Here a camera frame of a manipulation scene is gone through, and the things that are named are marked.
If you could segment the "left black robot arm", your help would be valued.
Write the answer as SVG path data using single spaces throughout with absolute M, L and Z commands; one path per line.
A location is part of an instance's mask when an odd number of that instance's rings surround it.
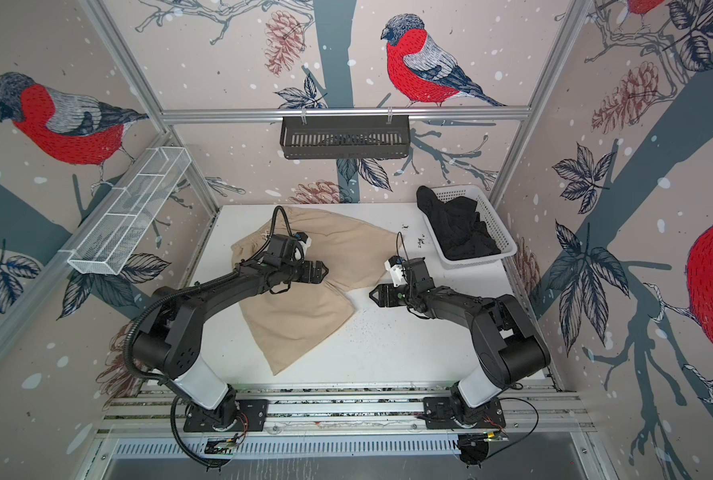
M 230 402 L 232 386 L 202 356 L 204 324 L 212 316 L 248 298 L 290 290 L 292 284 L 320 284 L 330 270 L 306 259 L 310 238 L 274 234 L 258 253 L 232 272 L 206 283 L 174 290 L 162 288 L 134 320 L 124 340 L 124 365 L 132 376 L 155 381 L 178 397 L 209 412 Z

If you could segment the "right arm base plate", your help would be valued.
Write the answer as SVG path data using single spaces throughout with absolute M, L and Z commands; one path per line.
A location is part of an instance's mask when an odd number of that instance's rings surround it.
M 422 412 L 416 416 L 430 430 L 438 429 L 495 429 L 506 426 L 499 398 L 478 407 L 469 407 L 455 396 L 426 397 Z

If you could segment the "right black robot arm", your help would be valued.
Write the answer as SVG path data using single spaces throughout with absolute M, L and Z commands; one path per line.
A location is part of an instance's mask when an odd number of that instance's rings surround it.
M 548 348 L 514 296 L 478 297 L 437 286 L 422 258 L 393 256 L 386 270 L 391 281 L 369 292 L 378 307 L 403 307 L 420 319 L 445 320 L 470 334 L 478 366 L 452 386 L 450 419 L 465 426 L 480 422 L 501 392 L 549 366 Z

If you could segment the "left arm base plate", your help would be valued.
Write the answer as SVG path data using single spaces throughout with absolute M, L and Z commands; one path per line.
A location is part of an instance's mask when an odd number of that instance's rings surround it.
M 232 399 L 216 410 L 194 404 L 186 408 L 184 431 L 188 433 L 262 432 L 270 402 L 265 399 Z

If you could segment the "white plastic laundry basket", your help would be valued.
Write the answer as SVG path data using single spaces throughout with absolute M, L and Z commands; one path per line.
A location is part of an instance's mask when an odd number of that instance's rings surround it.
M 426 219 L 425 215 L 421 212 L 422 218 L 428 228 L 428 230 L 431 233 L 431 238 L 434 244 L 434 247 L 440 256 L 441 262 L 447 267 L 447 268 L 462 268 L 462 267 L 468 267 L 472 265 L 478 265 L 478 264 L 486 264 L 486 263 L 492 263 L 492 262 L 498 262 L 500 260 L 504 260 L 505 258 L 514 256 L 517 251 L 517 247 L 515 244 L 515 241 L 512 239 L 510 233 L 507 231 L 506 227 L 504 226 L 503 222 L 500 220 L 499 216 L 496 214 L 495 209 L 492 207 L 488 199 L 486 198 L 486 195 L 476 186 L 473 185 L 462 185 L 462 186 L 447 186 L 447 187 L 436 187 L 436 188 L 430 188 L 436 195 L 437 197 L 443 201 L 449 201 L 452 200 L 453 198 L 456 198 L 458 196 L 463 196 L 467 198 L 471 198 L 477 202 L 477 212 L 480 214 L 481 220 L 484 221 L 487 225 L 487 229 L 489 231 L 489 234 L 492 236 L 492 238 L 495 240 L 497 246 L 500 248 L 501 253 L 492 255 L 492 256 L 486 256 L 486 257 L 480 257 L 480 258 L 474 258 L 474 259 L 468 259 L 468 260 L 461 260 L 461 261 L 451 261 L 447 260 L 441 251 L 441 248 L 439 246 L 438 241 L 435 238 L 435 235 L 433 233 L 433 230 L 431 229 L 429 221 Z

